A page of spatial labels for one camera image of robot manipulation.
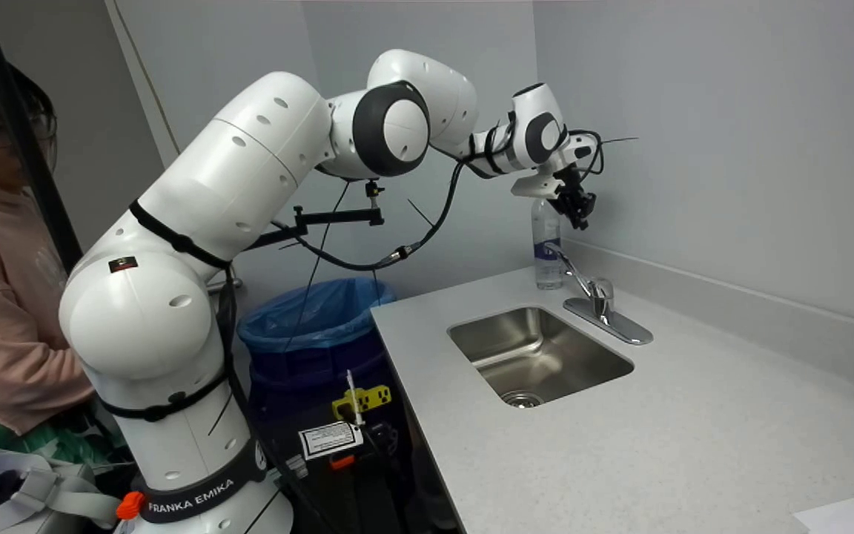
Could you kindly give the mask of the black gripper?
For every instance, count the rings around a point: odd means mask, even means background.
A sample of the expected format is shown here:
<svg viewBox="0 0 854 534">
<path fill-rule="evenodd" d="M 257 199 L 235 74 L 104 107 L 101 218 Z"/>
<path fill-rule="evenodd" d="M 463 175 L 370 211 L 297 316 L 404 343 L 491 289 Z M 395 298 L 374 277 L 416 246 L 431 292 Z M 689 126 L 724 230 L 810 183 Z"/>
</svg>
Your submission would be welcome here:
<svg viewBox="0 0 854 534">
<path fill-rule="evenodd" d="M 574 218 L 577 230 L 591 227 L 595 196 L 585 190 L 588 171 L 577 166 L 566 166 L 557 171 L 557 199 L 551 199 L 551 208 L 564 212 L 566 218 Z"/>
</svg>

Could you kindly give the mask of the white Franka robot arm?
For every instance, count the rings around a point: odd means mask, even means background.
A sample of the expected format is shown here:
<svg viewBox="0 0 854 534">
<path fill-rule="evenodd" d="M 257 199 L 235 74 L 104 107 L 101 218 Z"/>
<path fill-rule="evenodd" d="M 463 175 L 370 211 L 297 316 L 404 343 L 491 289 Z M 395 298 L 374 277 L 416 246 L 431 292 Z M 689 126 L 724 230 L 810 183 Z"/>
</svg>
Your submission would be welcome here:
<svg viewBox="0 0 854 534">
<path fill-rule="evenodd" d="M 392 46 L 355 91 L 324 94 L 290 70 L 239 88 L 76 260 L 58 325 L 139 472 L 113 534 L 290 534 L 284 466 L 242 412 L 211 280 L 309 175 L 397 178 L 431 150 L 506 175 L 570 223 L 592 205 L 582 178 L 598 139 L 566 125 L 549 85 L 520 88 L 483 126 L 466 74 Z"/>
</svg>

